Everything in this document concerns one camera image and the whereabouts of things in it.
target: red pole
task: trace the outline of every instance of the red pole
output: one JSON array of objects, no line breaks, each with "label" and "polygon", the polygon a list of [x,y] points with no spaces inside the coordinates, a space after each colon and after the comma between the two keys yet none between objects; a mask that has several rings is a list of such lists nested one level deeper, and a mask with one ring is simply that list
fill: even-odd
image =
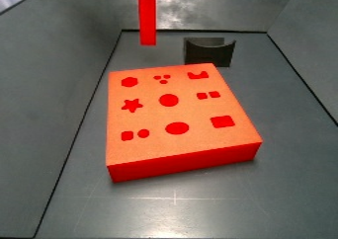
[{"label": "red pole", "polygon": [[140,42],[156,45],[156,0],[139,0]]}]

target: circle-shaped hole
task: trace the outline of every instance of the circle-shaped hole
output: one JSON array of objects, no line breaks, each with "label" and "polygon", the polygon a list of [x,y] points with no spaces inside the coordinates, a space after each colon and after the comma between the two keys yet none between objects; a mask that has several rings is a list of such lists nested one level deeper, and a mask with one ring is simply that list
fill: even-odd
[{"label": "circle-shaped hole", "polygon": [[178,96],[174,94],[162,95],[160,103],[164,107],[174,107],[178,104]]},{"label": "circle-shaped hole", "polygon": [[138,132],[138,135],[139,135],[140,138],[147,138],[150,136],[150,131],[147,129],[142,129]]},{"label": "circle-shaped hole", "polygon": [[184,134],[188,131],[188,124],[184,122],[174,122],[167,125],[166,131],[170,134]]}]

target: table surface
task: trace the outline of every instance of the table surface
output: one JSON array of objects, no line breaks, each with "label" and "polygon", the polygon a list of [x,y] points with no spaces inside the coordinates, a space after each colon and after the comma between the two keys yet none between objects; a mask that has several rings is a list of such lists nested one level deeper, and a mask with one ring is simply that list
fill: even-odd
[{"label": "table surface", "polygon": [[[237,40],[219,71],[265,143],[255,161],[112,184],[107,73],[183,64],[184,37]],[[37,237],[337,238],[338,128],[266,34],[124,32]]]}]

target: black object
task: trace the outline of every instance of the black object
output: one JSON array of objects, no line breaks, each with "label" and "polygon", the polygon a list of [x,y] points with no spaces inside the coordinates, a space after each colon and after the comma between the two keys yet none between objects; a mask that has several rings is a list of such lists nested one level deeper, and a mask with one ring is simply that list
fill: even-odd
[{"label": "black object", "polygon": [[184,38],[184,64],[211,62],[230,67],[237,41],[224,44],[223,38]]}]

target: red box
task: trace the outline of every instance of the red box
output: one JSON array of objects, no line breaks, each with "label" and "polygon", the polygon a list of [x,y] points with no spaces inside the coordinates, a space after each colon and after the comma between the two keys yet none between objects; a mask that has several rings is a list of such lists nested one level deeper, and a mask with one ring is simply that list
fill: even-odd
[{"label": "red box", "polygon": [[114,182],[253,160],[262,138],[212,64],[110,73]]}]

